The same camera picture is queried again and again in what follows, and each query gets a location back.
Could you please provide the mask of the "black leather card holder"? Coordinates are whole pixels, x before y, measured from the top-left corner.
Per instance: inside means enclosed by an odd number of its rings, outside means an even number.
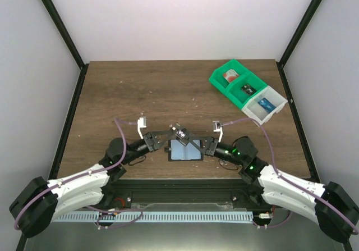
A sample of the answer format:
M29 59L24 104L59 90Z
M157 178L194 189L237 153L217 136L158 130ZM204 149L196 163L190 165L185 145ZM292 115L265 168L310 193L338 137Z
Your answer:
M169 140L164 148L168 161L203 161L204 155L191 143L184 146L178 140Z

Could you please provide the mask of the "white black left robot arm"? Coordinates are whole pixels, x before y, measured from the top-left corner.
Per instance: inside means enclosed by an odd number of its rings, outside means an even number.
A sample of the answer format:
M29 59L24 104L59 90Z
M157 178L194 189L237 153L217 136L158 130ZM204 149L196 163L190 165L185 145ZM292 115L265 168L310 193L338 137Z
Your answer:
M172 126L166 131L142 134L132 144L124 136L115 138L104 157L86 170L60 179L45 180L41 176L32 179L9 207L15 230L32 238L57 217L99 204L105 197L104 187L125 173L125 164L158 150L162 146L158 137L172 138L177 130Z

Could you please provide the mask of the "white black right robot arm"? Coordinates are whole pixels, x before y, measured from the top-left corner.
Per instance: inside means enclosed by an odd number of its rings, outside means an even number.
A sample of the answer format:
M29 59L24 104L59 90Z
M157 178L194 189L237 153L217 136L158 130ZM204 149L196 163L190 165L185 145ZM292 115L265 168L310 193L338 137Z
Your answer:
M265 203L308 218L339 243L347 243L352 235L358 235L358 205L341 185L312 182L278 170L257 156L258 151L247 136L236 139L232 145L212 136L201 140L204 146L199 151L204 155L241 166L242 180L255 186Z

